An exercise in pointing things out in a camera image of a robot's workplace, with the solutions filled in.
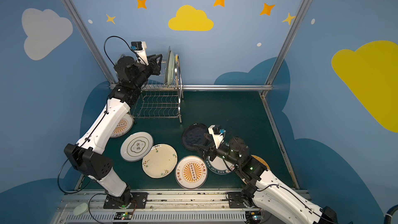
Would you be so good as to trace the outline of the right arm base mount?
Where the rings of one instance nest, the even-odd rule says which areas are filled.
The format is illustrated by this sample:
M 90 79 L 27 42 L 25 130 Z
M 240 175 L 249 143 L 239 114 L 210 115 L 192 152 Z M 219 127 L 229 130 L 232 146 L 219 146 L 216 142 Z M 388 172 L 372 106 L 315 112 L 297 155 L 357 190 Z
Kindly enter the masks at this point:
M 226 199 L 229 204 L 229 208 L 254 208 L 260 209 L 256 206 L 253 198 L 245 195 L 243 192 L 238 191 L 228 191 L 226 193 Z

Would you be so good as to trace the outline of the small pale green plate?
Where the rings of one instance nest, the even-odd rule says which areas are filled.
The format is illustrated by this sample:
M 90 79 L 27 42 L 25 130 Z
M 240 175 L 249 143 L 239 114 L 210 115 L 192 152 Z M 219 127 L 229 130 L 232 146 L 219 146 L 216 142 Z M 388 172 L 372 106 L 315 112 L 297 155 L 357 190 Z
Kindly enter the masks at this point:
M 178 80 L 179 80 L 178 71 L 179 71 L 179 58 L 178 58 L 178 55 L 175 55 L 174 74 L 175 74 L 175 82 L 176 83 L 178 83 Z

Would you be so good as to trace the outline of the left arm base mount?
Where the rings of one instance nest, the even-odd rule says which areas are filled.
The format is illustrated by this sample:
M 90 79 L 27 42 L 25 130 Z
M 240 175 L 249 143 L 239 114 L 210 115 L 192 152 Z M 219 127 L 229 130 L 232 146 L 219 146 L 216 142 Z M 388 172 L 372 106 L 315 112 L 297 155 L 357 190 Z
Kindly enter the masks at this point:
M 121 197 L 107 195 L 104 209 L 144 209 L 148 198 L 147 192 L 128 192 Z

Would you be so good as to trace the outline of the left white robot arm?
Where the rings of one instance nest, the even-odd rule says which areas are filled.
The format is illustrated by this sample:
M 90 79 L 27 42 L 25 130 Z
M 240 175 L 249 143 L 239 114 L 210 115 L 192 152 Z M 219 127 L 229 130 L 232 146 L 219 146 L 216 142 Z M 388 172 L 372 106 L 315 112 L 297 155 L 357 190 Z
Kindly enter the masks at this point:
M 149 77 L 160 75 L 161 65 L 162 55 L 150 55 L 146 64 L 129 56 L 120 58 L 114 67 L 119 81 L 107 97 L 103 111 L 76 144 L 64 148 L 72 167 L 102 186 L 113 208 L 129 208 L 133 200 L 130 187 L 103 152 L 117 124 L 138 101 Z

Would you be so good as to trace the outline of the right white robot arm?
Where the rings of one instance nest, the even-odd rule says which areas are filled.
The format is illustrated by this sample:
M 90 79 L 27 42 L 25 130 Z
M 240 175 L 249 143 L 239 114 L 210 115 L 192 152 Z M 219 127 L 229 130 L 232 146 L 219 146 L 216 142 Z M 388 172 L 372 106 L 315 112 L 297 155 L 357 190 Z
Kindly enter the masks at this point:
M 252 203 L 286 224 L 336 224 L 337 214 L 330 207 L 320 207 L 305 199 L 251 155 L 249 147 L 240 139 L 231 139 L 229 145 L 194 144 L 204 159 L 220 157 L 234 164 L 234 172 L 246 184 L 242 190 L 246 202 Z

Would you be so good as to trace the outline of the large pale green plate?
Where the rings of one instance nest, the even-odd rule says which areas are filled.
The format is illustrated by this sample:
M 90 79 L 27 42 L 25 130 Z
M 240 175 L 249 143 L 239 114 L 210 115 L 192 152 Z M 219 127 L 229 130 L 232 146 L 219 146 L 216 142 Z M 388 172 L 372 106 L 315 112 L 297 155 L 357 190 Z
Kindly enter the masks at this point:
M 165 67 L 164 84 L 170 86 L 174 78 L 174 67 L 175 67 L 175 54 L 172 52 L 171 47 L 168 49 L 167 61 Z

